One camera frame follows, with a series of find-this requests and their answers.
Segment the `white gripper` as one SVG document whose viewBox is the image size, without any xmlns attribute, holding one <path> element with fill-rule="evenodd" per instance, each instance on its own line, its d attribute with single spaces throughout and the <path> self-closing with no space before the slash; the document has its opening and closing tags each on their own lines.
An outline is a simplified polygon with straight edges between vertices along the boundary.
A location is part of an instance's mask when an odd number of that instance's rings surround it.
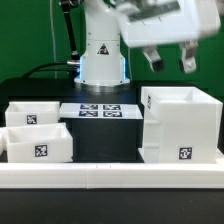
<svg viewBox="0 0 224 224">
<path fill-rule="evenodd" d="M 153 45 L 172 43 L 180 43 L 180 69 L 194 72 L 195 40 L 217 34 L 221 26 L 216 0 L 115 0 L 115 11 L 126 45 L 149 46 L 143 54 L 153 72 L 164 69 Z"/>
</svg>

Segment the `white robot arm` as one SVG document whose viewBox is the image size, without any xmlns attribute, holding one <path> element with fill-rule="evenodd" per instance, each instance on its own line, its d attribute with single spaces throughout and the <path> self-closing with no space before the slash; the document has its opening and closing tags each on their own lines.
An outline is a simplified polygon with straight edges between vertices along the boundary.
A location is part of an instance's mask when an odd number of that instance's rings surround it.
<svg viewBox="0 0 224 224">
<path fill-rule="evenodd" d="M 198 41 L 221 26 L 217 0 L 84 0 L 86 50 L 74 83 L 94 91 L 130 84 L 120 43 L 140 48 L 154 71 L 163 68 L 159 45 L 177 43 L 180 66 L 196 70 Z"/>
</svg>

